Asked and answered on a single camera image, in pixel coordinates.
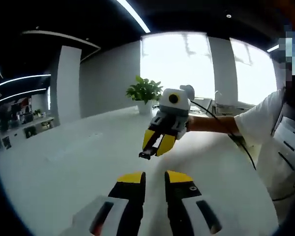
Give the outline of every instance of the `circular lens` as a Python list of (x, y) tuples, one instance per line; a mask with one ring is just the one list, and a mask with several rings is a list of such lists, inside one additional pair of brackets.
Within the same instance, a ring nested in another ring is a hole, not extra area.
[(168, 99), (171, 103), (174, 103), (174, 104), (178, 102), (178, 97), (175, 94), (171, 94)]

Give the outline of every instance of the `black ceiling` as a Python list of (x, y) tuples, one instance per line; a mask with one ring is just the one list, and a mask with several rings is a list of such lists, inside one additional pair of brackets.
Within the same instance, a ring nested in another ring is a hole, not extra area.
[[(204, 31), (212, 36), (237, 38), (262, 49), (272, 46), (284, 34), (284, 22), (278, 11), (258, 0), (128, 2), (151, 33)], [(231, 14), (232, 18), (226, 18), (226, 14)], [(0, 76), (0, 83), (43, 73), (61, 45), (82, 48), (82, 56), (94, 50), (91, 46), (56, 36), (21, 35), (36, 27), (88, 39), (101, 47), (101, 52), (136, 41), (145, 34), (116, 0), (0, 1), (0, 72), (3, 76), (3, 79)]]

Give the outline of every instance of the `white t-shirt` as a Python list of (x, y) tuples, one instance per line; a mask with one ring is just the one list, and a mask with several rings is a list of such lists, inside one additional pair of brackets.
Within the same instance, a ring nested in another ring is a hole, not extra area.
[[(235, 116), (238, 129), (247, 145), (262, 145), (256, 168), (272, 198), (284, 197), (293, 190), (293, 187), (287, 187), (285, 181), (293, 171), (278, 155), (278, 150), (271, 136), (272, 129), (281, 112), (283, 94), (282, 90), (278, 90), (270, 94), (259, 105)], [(284, 220), (293, 199), (294, 197), (291, 197), (274, 202), (279, 222)]]

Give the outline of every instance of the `window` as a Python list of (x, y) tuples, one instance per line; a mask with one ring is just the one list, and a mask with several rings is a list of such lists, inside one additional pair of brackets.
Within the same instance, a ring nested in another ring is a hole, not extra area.
[(49, 88), (47, 89), (47, 106), (48, 106), (48, 111), (50, 111), (50, 104), (51, 104), (51, 101), (50, 101), (50, 86), (49, 86)]
[(238, 101), (257, 105), (276, 91), (276, 79), (270, 56), (259, 48), (231, 39), (238, 86)]
[(163, 89), (190, 84), (197, 97), (214, 99), (214, 72), (207, 35), (169, 32), (141, 41), (141, 77), (161, 81)]

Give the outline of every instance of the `white pot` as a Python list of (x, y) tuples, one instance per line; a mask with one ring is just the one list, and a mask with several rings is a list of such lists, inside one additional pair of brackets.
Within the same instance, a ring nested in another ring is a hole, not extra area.
[(149, 115), (152, 113), (152, 100), (149, 100), (146, 104), (144, 101), (136, 101), (141, 115)]

